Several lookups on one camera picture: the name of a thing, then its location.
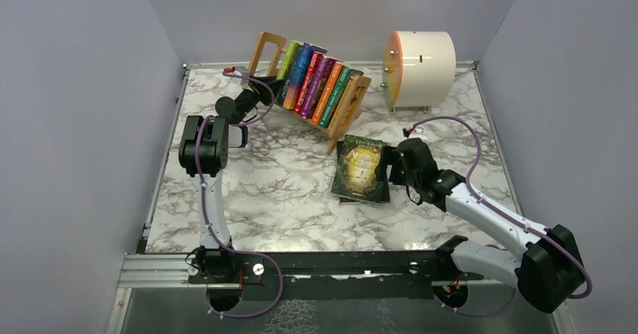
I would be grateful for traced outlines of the black bottom book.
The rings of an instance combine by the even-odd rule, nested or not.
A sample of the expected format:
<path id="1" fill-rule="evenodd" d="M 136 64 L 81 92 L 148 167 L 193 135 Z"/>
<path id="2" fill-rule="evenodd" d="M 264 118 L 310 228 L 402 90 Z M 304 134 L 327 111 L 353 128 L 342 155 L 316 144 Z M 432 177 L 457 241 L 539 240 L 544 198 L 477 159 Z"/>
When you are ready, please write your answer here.
<path id="1" fill-rule="evenodd" d="M 336 151 L 337 151 L 337 160 L 339 160 L 342 157 L 343 141 L 338 141 L 337 142 Z M 380 200 L 378 202 L 375 203 L 376 205 L 390 202 L 389 183 L 387 182 L 386 179 L 384 179 L 382 181 L 382 183 L 383 183 L 383 190 L 382 190 L 381 198 L 380 198 Z M 365 201 L 349 199 L 349 198 L 345 198 L 345 197 L 341 197 L 341 196 L 339 197 L 339 204 L 340 205 L 356 205 L 356 204 L 363 204 L 363 203 L 365 203 Z"/>

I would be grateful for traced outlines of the green 104-storey treehouse book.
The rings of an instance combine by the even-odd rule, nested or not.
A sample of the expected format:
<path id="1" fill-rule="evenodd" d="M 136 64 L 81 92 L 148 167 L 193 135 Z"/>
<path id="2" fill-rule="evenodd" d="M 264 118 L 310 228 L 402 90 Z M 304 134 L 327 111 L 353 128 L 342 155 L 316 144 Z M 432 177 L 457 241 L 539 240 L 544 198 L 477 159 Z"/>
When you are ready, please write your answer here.
<path id="1" fill-rule="evenodd" d="M 345 91 L 349 78 L 358 75 L 363 75 L 363 72 L 346 66 L 342 68 L 339 78 L 337 79 L 333 87 L 333 90 L 327 100 L 327 103 L 318 122 L 319 127 L 328 127 L 328 125 L 330 124 L 330 120 L 332 119 L 333 112 L 336 109 L 336 106 L 339 103 L 343 92 Z"/>

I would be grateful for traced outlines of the orange 78-storey treehouse book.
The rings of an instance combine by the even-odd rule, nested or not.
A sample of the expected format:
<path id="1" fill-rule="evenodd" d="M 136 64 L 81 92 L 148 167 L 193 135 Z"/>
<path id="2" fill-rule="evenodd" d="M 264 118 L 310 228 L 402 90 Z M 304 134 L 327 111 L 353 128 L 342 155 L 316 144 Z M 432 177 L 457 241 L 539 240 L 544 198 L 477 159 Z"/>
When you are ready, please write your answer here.
<path id="1" fill-rule="evenodd" d="M 344 66 L 345 66 L 344 63 L 341 62 L 341 61 L 337 61 L 333 65 L 333 70 L 330 72 L 330 75 L 329 75 L 329 77 L 327 79 L 327 82 L 326 82 L 326 84 L 324 86 L 324 90 L 321 93 L 320 99 L 319 99 L 319 101 L 317 103 L 317 106 L 316 106 L 315 111 L 313 113 L 313 116 L 311 118 L 311 122 L 314 125 L 316 125 L 316 126 L 319 123 L 319 120 L 320 120 L 321 115 L 322 115 L 322 113 L 324 111 L 324 108 L 325 108 L 325 106 L 327 104 L 327 101 L 328 101 L 328 99 L 330 97 L 330 94 L 331 94 L 331 92 L 333 90 L 333 87 L 336 84 L 336 81 L 338 80 L 339 75 L 341 74 L 341 70 L 343 69 Z"/>

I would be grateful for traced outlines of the dark green forest cover book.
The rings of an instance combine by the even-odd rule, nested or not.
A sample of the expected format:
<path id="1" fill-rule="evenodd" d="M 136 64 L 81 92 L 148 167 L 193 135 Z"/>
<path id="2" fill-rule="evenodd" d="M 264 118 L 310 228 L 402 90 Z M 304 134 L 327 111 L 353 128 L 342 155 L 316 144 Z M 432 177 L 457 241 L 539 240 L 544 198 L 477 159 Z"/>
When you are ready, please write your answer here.
<path id="1" fill-rule="evenodd" d="M 387 143 L 382 140 L 346 135 L 342 157 L 337 160 L 331 193 L 375 204 L 381 198 L 385 179 L 378 175 L 381 156 Z"/>

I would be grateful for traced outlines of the orange Huckleberry Finn book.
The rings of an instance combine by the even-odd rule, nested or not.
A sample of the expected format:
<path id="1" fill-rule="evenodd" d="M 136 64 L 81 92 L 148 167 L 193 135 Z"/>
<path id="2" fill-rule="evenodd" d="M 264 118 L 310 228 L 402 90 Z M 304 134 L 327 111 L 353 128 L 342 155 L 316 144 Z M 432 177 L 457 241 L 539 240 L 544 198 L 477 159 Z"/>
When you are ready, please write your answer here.
<path id="1" fill-rule="evenodd" d="M 349 125 L 354 119 L 355 111 L 359 108 L 366 92 L 363 79 L 364 76 L 362 75 L 353 76 L 349 79 L 341 100 L 342 114 L 338 128 Z"/>

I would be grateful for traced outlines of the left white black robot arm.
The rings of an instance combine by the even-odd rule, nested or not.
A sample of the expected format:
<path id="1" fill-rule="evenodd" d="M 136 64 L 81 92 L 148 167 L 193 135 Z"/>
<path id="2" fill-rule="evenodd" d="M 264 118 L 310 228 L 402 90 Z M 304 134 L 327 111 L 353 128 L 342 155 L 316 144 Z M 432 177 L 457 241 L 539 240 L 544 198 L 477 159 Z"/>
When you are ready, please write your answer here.
<path id="1" fill-rule="evenodd" d="M 229 149 L 248 143 L 248 125 L 266 112 L 248 115 L 264 104 L 270 110 L 284 81 L 275 76 L 245 76 L 248 85 L 238 97 L 227 96 L 215 102 L 215 113 L 187 117 L 178 149 L 181 168 L 191 178 L 199 211 L 199 246 L 193 251 L 190 267 L 207 282 L 226 283 L 244 278 L 239 256 L 232 249 L 232 236 L 226 223 L 223 203 L 223 170 Z"/>

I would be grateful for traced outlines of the red 13-storey treehouse book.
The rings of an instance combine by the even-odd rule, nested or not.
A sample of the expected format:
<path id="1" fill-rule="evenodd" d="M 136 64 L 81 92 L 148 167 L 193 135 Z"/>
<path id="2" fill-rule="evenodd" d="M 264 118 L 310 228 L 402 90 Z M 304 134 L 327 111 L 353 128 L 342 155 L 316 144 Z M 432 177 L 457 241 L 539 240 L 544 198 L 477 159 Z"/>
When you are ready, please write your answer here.
<path id="1" fill-rule="evenodd" d="M 300 111 L 301 111 L 303 102 L 305 100 L 305 95 L 308 92 L 308 88 L 314 76 L 314 71 L 317 67 L 317 64 L 322 60 L 323 56 L 324 56 L 324 52 L 321 52 L 319 50 L 316 50 L 312 53 L 311 60 L 304 77 L 304 81 L 302 83 L 302 86 L 299 91 L 299 95 L 293 110 L 294 113 L 297 115 L 300 115 Z"/>

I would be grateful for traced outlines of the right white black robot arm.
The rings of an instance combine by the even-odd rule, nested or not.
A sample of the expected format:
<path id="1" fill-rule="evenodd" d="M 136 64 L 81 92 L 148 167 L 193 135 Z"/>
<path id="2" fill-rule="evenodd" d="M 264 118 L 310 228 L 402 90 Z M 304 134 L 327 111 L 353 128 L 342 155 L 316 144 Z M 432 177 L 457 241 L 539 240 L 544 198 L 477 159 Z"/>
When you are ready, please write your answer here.
<path id="1" fill-rule="evenodd" d="M 483 275 L 516 289 L 531 306 L 548 314 L 585 284 L 582 257 L 568 228 L 528 220 L 481 194 L 464 176 L 439 169 L 421 139 L 384 148 L 377 170 L 386 169 L 390 183 L 416 193 L 416 205 L 427 203 L 460 217 L 501 244 L 496 249 L 460 236 L 448 240 L 434 259 L 440 277 Z"/>

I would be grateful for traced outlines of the lime green 65-storey treehouse book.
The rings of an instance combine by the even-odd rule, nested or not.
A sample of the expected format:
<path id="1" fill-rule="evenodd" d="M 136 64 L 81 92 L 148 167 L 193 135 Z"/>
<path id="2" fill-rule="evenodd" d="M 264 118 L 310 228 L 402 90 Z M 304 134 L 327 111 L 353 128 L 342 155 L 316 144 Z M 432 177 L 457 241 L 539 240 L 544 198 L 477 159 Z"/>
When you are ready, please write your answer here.
<path id="1" fill-rule="evenodd" d="M 290 67 L 291 62 L 293 61 L 293 58 L 294 58 L 297 50 L 302 45 L 303 45 L 303 43 L 301 41 L 290 40 L 288 42 L 287 48 L 286 48 L 286 50 L 284 52 L 284 58 L 283 58 L 283 60 L 281 62 L 281 66 L 279 67 L 279 70 L 278 70 L 278 74 L 277 74 L 277 79 L 278 80 L 283 80 L 283 79 L 286 78 L 288 68 Z"/>

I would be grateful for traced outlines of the purple 117-storey treehouse book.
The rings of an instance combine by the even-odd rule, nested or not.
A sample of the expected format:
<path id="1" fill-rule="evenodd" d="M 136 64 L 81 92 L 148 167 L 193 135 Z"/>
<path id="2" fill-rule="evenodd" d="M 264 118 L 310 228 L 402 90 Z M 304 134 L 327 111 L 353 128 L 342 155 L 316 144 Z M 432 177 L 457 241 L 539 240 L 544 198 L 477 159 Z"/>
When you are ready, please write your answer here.
<path id="1" fill-rule="evenodd" d="M 338 61 L 339 61 L 338 59 L 335 59 L 331 56 L 323 56 L 321 58 L 320 62 L 317 64 L 316 69 L 314 70 L 314 75 L 312 76 L 311 83 L 309 85 L 304 101 L 302 103 L 302 107 L 299 113 L 300 117 L 302 118 L 309 117 L 309 111 L 310 111 L 312 102 L 317 93 L 318 87 L 322 79 L 324 78 L 325 72 L 326 71 L 330 72 L 334 63 Z"/>

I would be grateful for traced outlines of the wooden book rack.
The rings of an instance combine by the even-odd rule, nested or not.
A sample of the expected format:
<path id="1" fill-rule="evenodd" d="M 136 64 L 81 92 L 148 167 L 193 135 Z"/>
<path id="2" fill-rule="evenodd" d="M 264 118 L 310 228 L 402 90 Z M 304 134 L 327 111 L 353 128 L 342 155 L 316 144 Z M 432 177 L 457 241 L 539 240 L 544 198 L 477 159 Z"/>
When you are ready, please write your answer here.
<path id="1" fill-rule="evenodd" d="M 267 44 L 274 44 L 275 52 L 266 75 L 283 82 L 283 87 L 275 90 L 275 105 L 325 133 L 330 139 L 330 155 L 360 116 L 371 78 L 328 56 L 322 47 L 266 31 L 257 39 L 248 66 L 250 74 L 257 71 Z"/>

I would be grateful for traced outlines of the blue sunset cover book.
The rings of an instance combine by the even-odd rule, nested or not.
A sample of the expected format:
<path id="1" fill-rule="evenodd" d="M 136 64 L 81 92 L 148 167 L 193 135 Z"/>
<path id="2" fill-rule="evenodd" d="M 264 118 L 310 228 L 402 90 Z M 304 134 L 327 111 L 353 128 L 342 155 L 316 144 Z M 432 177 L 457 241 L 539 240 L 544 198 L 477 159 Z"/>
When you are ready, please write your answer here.
<path id="1" fill-rule="evenodd" d="M 282 107 L 287 110 L 293 110 L 299 95 L 300 87 L 304 81 L 304 77 L 311 60 L 312 53 L 316 50 L 326 53 L 327 49 L 306 43 L 306 45 L 300 50 L 296 60 L 296 64 L 293 70 L 292 77 L 287 86 L 287 92 L 284 97 Z"/>

